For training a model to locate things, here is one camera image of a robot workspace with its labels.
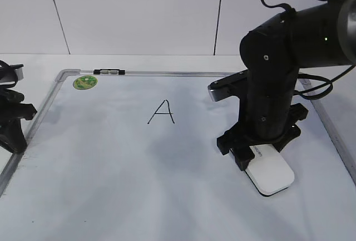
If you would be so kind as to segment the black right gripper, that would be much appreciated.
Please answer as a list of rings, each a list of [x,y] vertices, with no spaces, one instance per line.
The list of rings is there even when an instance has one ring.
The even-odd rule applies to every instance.
[[[238,122],[217,140],[222,154],[232,153],[240,170],[255,158],[250,146],[271,144],[277,151],[300,135],[295,126],[308,114],[301,104],[291,104],[298,68],[287,71],[248,70],[245,99],[240,100]]]

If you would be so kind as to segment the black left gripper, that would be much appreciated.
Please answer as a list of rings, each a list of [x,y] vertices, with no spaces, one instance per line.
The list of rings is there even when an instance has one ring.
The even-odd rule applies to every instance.
[[[37,114],[33,104],[24,104],[24,94],[1,89],[1,147],[12,154],[23,154],[27,148],[21,120],[31,121]]]

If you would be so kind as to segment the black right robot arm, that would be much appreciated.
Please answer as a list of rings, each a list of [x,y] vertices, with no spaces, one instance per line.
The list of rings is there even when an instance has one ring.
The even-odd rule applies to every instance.
[[[282,149],[301,131],[307,117],[295,95],[307,100],[324,97],[297,91],[302,68],[355,67],[355,0],[323,0],[319,6],[278,13],[248,32],[240,42],[244,71],[209,85],[212,99],[239,99],[237,123],[217,139],[222,154],[231,153],[240,170],[255,157],[254,145]]]

